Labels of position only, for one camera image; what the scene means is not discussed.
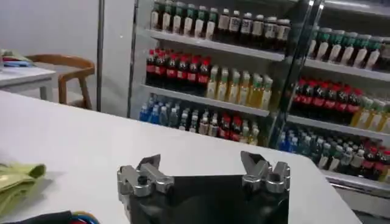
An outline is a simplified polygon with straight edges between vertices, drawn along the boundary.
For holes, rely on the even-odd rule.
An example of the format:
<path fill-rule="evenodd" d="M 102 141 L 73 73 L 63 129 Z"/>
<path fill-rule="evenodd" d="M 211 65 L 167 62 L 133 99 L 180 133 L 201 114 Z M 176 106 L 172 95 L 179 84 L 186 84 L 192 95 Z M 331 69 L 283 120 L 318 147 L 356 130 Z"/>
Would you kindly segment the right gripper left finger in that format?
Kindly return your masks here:
<path fill-rule="evenodd" d="M 159 171 L 161 154 L 143 158 L 140 163 L 121 166 L 117 171 L 118 194 L 147 197 L 154 191 L 167 194 L 174 186 L 174 177 Z"/>

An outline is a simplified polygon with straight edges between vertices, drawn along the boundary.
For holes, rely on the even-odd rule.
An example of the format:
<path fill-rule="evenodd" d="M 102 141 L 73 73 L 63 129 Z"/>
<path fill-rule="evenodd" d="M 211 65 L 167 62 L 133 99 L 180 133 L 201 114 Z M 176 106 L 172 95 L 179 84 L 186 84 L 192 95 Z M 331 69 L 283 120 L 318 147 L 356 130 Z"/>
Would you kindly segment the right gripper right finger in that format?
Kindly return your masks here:
<path fill-rule="evenodd" d="M 249 192 L 260 190 L 272 194 L 289 192 L 291 169 L 287 163 L 279 161 L 272 166 L 260 154 L 247 151 L 241 151 L 240 157 L 246 171 L 242 176 L 242 184 Z"/>

